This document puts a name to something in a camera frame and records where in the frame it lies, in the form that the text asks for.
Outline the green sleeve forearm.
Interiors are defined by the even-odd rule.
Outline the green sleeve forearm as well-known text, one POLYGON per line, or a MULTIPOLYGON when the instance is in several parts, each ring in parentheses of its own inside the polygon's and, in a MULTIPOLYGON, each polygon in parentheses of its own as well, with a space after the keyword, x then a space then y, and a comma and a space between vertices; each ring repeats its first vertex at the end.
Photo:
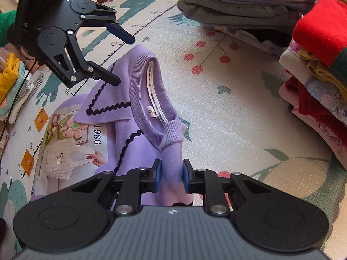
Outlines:
POLYGON ((16 10, 0 13, 0 47, 8 43, 8 30, 15 23, 16 10))

